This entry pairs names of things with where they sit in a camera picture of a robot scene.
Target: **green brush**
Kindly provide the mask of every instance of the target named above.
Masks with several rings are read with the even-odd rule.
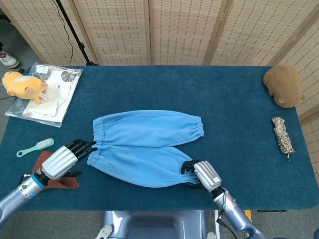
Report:
[[[41,149],[44,149],[44,148],[47,148],[51,145],[54,144],[54,140],[52,138],[48,138],[46,140],[43,140],[43,141],[40,141],[38,142],[35,146],[33,146],[32,148],[27,148],[27,149],[24,149],[24,150],[20,150],[16,153],[16,156],[18,158],[22,157],[22,156],[25,156],[27,153],[30,153],[32,151],[35,151],[35,150],[41,150]]]

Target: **sneaker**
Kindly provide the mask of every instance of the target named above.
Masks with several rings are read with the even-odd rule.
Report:
[[[20,64],[20,62],[17,59],[15,59],[14,57],[10,56],[3,49],[0,51],[0,62],[4,66],[7,66],[8,68],[17,67]]]

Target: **rope bundle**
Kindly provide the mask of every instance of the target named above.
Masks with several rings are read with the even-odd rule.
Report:
[[[272,121],[275,124],[274,132],[277,137],[277,142],[280,150],[282,153],[287,154],[287,159],[288,161],[290,161],[289,155],[291,153],[294,153],[295,150],[293,149],[288,133],[286,132],[286,126],[284,124],[285,120],[280,117],[274,117],[272,118]]]

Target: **table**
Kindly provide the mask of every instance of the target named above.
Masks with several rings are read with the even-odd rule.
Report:
[[[177,148],[208,160],[242,209],[314,207],[319,191],[295,108],[277,106],[262,78],[270,67],[248,66],[83,66],[61,128],[10,118],[0,146],[0,198],[30,173],[40,152],[16,152],[46,138],[47,151],[81,138],[93,139],[97,117],[132,110],[172,110],[200,116],[204,137]],[[271,118],[286,120],[296,153],[277,146]],[[212,196],[185,185],[144,188],[113,178],[85,160],[76,164],[80,187],[47,190],[23,210],[213,210]]]

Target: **light blue fabric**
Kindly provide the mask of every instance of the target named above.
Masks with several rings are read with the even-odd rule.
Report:
[[[144,187],[197,183],[192,173],[180,174],[191,158],[170,147],[203,136],[200,117],[173,111],[131,111],[94,120],[97,151],[88,164],[121,180]]]

